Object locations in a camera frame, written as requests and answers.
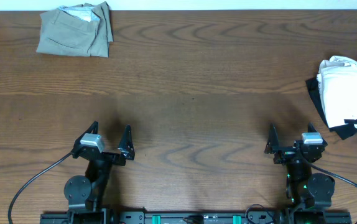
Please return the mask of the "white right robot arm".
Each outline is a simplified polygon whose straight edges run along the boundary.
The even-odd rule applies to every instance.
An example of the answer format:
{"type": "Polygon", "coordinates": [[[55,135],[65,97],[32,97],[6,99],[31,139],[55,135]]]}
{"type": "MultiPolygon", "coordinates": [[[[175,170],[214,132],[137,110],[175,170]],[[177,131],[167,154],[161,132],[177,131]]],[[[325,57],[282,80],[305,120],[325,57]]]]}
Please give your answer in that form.
{"type": "Polygon", "coordinates": [[[313,173],[312,165],[322,157],[327,142],[308,124],[308,131],[292,146],[281,146],[276,127],[269,128],[264,152],[274,156],[275,164],[287,169],[287,197],[302,210],[323,209],[332,205],[335,181],[323,173],[313,173]]]}

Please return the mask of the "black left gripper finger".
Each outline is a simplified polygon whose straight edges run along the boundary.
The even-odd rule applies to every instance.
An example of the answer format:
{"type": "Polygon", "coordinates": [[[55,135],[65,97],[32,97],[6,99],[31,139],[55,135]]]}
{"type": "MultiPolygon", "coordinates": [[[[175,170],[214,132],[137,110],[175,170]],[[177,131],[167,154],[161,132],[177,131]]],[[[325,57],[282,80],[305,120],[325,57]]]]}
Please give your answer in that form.
{"type": "Polygon", "coordinates": [[[90,125],[90,127],[75,140],[74,142],[75,146],[80,144],[80,140],[83,138],[85,134],[98,134],[98,122],[94,121],[90,125]]]}
{"type": "Polygon", "coordinates": [[[135,150],[132,141],[131,126],[128,124],[123,132],[123,136],[119,142],[118,149],[125,159],[133,161],[135,158],[135,150]]]}

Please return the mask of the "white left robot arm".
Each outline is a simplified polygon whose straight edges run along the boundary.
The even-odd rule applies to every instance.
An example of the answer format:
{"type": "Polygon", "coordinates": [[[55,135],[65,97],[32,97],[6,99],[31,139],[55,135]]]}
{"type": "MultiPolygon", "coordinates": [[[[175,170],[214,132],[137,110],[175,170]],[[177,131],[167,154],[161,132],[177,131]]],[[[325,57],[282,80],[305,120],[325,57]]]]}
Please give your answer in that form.
{"type": "Polygon", "coordinates": [[[99,210],[112,166],[125,166],[127,160],[135,158],[131,126],[127,125],[124,129],[118,153],[106,152],[104,148],[97,121],[75,140],[70,155],[74,159],[86,159],[88,167],[85,175],[76,175],[65,184],[64,195],[70,212],[99,210]]]}

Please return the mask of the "grey-green cotton shorts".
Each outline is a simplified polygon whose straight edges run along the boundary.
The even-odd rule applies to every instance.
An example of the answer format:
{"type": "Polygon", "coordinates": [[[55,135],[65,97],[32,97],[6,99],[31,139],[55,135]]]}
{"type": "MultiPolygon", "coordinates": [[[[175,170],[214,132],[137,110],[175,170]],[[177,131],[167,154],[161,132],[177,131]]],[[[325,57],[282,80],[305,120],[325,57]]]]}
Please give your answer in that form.
{"type": "Polygon", "coordinates": [[[40,18],[37,53],[73,57],[109,56],[113,32],[107,2],[60,6],[41,13],[40,18]]]}

